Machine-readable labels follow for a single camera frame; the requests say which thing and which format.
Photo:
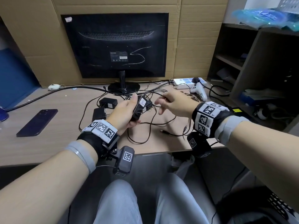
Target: purple smartphone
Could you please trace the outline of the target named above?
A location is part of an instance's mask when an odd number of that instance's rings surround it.
[[[40,110],[18,133],[17,137],[33,137],[39,135],[58,112],[57,109]]]

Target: cardboard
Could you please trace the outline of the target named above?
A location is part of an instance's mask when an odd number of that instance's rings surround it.
[[[98,84],[83,79],[61,14],[168,12],[166,74],[207,76],[227,0],[1,0],[0,15],[40,84]]]

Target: forearm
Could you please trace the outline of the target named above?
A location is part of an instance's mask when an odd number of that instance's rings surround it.
[[[95,150],[79,141],[96,163]],[[57,223],[88,174],[76,154],[59,152],[0,191],[0,223]]]
[[[241,122],[227,147],[267,187],[299,211],[299,137]]]

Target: person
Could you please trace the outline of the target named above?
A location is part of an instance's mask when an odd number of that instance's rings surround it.
[[[130,122],[136,103],[134,94],[107,118],[119,134],[136,126],[137,122]],[[168,109],[187,118],[192,118],[199,105],[177,90],[164,93],[155,104],[161,105],[159,115]],[[77,142],[96,163],[95,149],[84,140]],[[239,123],[227,143],[229,150],[295,211],[299,210],[298,145],[296,136],[249,121]],[[87,165],[75,153],[60,151],[0,191],[0,223],[57,223],[88,175]],[[165,178],[157,198],[155,223],[209,223],[188,187],[174,174]],[[127,182],[116,180],[106,188],[94,223],[142,223],[136,196]]]

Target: white game controller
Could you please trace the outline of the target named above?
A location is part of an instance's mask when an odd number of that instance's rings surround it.
[[[197,93],[202,101],[207,101],[207,94],[204,91],[204,87],[200,83],[195,84],[190,89],[190,92]]]

